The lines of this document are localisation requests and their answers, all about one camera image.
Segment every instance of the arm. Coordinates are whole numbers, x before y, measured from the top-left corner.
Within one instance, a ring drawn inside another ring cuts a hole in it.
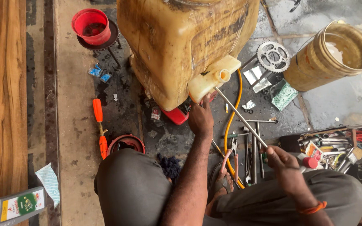
[[[269,145],[266,153],[269,166],[275,170],[280,186],[287,196],[294,200],[296,208],[309,209],[318,206],[318,200],[308,188],[299,171],[297,159],[277,146]],[[300,214],[300,218],[306,226],[334,225],[323,209],[313,214]]]
[[[202,225],[208,199],[208,158],[213,137],[213,116],[209,96],[204,107],[191,104],[188,124],[195,134],[194,143],[181,170],[174,193],[164,210],[163,225]]]

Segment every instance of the man's right hand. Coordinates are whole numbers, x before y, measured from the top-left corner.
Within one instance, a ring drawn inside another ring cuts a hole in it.
[[[266,153],[269,167],[274,169],[279,185],[288,196],[296,197],[309,192],[296,157],[273,145],[268,146]]]

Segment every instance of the grey trousers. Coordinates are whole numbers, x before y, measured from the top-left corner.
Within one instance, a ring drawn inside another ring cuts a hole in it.
[[[357,225],[362,216],[362,185],[330,170],[304,173],[312,193],[327,201],[325,211],[336,226]],[[172,192],[160,165],[132,149],[122,149],[100,163],[94,181],[105,225],[158,225]],[[203,225],[300,225],[294,202],[267,181],[220,196]]]

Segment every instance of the red scissors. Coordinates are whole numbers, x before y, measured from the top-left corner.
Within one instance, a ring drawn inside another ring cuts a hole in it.
[[[362,142],[362,131],[356,130],[357,141]]]

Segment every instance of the screwdriver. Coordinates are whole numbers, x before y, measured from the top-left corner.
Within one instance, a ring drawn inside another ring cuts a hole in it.
[[[244,136],[244,135],[248,135],[249,133],[247,134],[229,134],[227,135],[227,138],[232,138],[232,137],[238,137],[238,136]]]
[[[98,122],[98,129],[100,131],[100,140],[98,141],[100,145],[100,153],[103,160],[107,157],[107,140],[104,136],[104,133],[107,132],[107,129],[103,130],[103,125],[101,122],[103,121],[103,111],[101,110],[101,102],[99,99],[93,100],[93,110],[94,116],[96,117],[96,121]]]

